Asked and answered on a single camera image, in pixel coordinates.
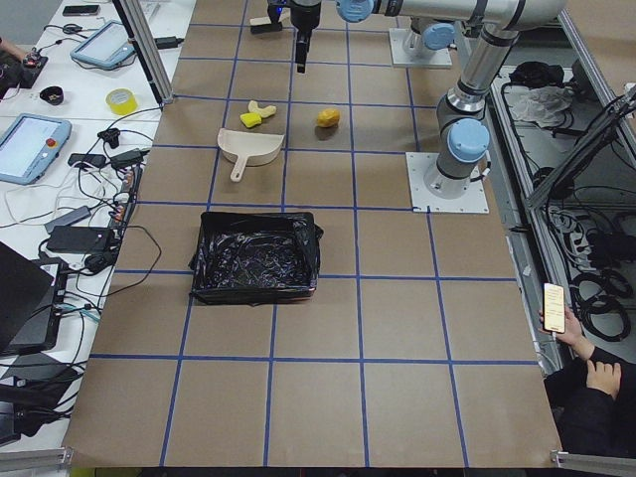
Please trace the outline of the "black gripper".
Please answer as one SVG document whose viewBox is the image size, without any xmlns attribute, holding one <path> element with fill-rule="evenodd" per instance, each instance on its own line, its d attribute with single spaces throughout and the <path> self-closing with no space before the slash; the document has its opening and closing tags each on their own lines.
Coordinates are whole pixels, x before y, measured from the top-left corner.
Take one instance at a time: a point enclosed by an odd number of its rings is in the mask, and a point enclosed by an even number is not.
<svg viewBox="0 0 636 477">
<path fill-rule="evenodd" d="M 311 33 L 319 26 L 320 0 L 290 0 L 290 19 L 297 29 L 295 36 L 295 65 L 299 74 L 306 72 Z"/>
</svg>

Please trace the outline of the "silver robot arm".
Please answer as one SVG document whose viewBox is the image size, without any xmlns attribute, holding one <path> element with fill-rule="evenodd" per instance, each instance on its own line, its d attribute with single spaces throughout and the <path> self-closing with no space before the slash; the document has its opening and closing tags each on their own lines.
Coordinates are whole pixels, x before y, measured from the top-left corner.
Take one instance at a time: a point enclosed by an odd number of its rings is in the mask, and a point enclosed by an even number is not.
<svg viewBox="0 0 636 477">
<path fill-rule="evenodd" d="M 404 48 L 412 56 L 430 56 L 447 49 L 454 41 L 455 27 L 450 21 L 411 17 Z"/>
<path fill-rule="evenodd" d="M 522 31 L 554 19 L 564 1 L 338 1 L 339 16 L 360 23 L 373 14 L 480 24 L 481 33 L 456 85 L 437 106 L 440 152 L 433 177 L 455 185 L 470 180 L 489 146 L 488 130 L 477 119 L 491 83 Z"/>
</svg>

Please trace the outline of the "person hand holding phone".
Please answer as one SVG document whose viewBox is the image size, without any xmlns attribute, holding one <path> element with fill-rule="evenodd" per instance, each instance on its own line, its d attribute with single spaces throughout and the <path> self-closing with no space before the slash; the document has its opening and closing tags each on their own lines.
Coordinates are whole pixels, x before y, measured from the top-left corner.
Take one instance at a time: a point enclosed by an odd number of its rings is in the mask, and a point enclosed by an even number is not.
<svg viewBox="0 0 636 477">
<path fill-rule="evenodd" d="M 580 321 L 568 306 L 564 307 L 564 324 L 564 332 L 557 334 L 556 338 L 568 345 L 577 357 L 588 361 L 595 346 L 584 336 Z"/>
</svg>

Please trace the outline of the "person resting hand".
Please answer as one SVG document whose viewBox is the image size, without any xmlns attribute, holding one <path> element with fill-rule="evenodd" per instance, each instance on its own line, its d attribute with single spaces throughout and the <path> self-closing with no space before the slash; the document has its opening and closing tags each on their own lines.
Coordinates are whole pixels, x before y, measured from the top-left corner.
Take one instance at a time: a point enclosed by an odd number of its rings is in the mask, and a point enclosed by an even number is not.
<svg viewBox="0 0 636 477">
<path fill-rule="evenodd" d="M 586 386 L 617 399 L 621 385 L 621 366 L 588 360 Z"/>
</svg>

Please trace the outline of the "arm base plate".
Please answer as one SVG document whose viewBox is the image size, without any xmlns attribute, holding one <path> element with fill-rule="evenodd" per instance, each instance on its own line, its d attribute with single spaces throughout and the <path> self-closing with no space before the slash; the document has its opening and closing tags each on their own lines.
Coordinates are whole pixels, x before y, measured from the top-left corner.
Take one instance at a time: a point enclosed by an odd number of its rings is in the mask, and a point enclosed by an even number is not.
<svg viewBox="0 0 636 477">
<path fill-rule="evenodd" d="M 488 214 L 481 171 L 476 165 L 465 179 L 449 179 L 436 166 L 437 153 L 407 152 L 411 209 L 415 213 Z"/>
<path fill-rule="evenodd" d="M 422 36 L 411 29 L 390 28 L 392 64 L 397 68 L 450 69 L 452 59 L 448 48 L 431 50 Z"/>
</svg>

